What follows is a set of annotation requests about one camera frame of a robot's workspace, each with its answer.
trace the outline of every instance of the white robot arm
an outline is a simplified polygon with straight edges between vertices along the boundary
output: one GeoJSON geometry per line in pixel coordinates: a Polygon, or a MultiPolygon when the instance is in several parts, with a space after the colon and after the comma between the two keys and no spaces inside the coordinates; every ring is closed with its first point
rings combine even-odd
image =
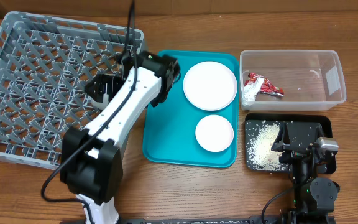
{"type": "MultiPolygon", "coordinates": [[[[60,180],[67,184],[69,190],[76,194],[77,198],[89,204],[95,224],[117,223],[119,215],[114,207],[114,195],[123,174],[122,158],[125,151],[125,139],[149,103],[157,106],[165,101],[174,80],[180,74],[177,60],[169,56],[159,57],[142,52],[137,57],[140,66],[137,69],[137,82],[132,95],[91,146],[60,171],[60,180]]],[[[93,104],[104,110],[88,123],[84,130],[70,128],[65,133],[62,162],[94,135],[117,110],[133,85],[134,71],[135,68],[132,67],[129,73],[124,75],[125,81],[115,86],[119,88],[119,91],[116,89],[113,91],[111,88],[111,82],[116,81],[114,79],[103,83],[100,82],[102,80],[100,77],[95,77],[86,86],[85,92],[93,97],[93,104]],[[107,105],[106,98],[109,97],[111,101],[107,105]]],[[[84,208],[84,211],[86,223],[90,223],[87,209],[84,208]]]]}

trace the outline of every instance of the clear plastic container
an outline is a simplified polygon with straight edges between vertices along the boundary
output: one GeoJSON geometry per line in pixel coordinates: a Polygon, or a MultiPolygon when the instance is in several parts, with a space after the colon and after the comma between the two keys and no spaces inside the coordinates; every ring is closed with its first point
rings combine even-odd
{"type": "Polygon", "coordinates": [[[243,110],[317,111],[346,101],[341,63],[333,50],[245,50],[240,56],[239,89],[243,110]],[[283,88],[284,96],[259,93],[247,106],[242,96],[250,72],[283,88]]]}

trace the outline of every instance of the candy wrapper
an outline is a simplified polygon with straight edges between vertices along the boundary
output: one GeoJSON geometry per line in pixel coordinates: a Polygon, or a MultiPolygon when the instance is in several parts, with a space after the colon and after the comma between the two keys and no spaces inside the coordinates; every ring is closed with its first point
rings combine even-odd
{"type": "Polygon", "coordinates": [[[258,93],[265,93],[272,96],[284,96],[284,90],[275,87],[266,77],[256,73],[249,73],[248,77],[249,78],[244,85],[244,96],[242,96],[245,104],[249,106],[253,105],[258,93]]]}

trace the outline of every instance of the red wrapper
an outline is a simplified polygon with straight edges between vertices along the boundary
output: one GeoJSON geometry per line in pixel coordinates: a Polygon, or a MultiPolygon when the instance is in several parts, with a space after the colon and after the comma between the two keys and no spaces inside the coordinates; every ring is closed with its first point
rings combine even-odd
{"type": "Polygon", "coordinates": [[[272,96],[283,96],[284,90],[282,88],[275,87],[270,80],[268,80],[266,77],[262,75],[258,75],[256,73],[249,73],[248,80],[246,81],[246,85],[253,84],[256,82],[257,78],[263,78],[264,83],[262,84],[262,87],[260,87],[259,93],[265,93],[272,96]]]}

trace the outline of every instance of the teal tray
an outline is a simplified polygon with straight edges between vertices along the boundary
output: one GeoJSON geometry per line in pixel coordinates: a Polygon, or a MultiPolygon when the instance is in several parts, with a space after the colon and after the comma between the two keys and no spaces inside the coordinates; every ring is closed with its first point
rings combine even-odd
{"type": "Polygon", "coordinates": [[[237,157],[237,127],[239,99],[219,111],[203,111],[193,106],[183,92],[183,79],[187,71],[200,62],[219,62],[233,72],[239,82],[239,62],[233,55],[183,50],[163,50],[177,58],[181,68],[180,80],[172,86],[167,100],[156,107],[149,105],[143,137],[143,154],[153,162],[225,168],[231,166],[237,157]],[[196,140],[198,122],[207,115],[217,114],[226,118],[233,127],[234,140],[223,152],[209,152],[196,140]]]}

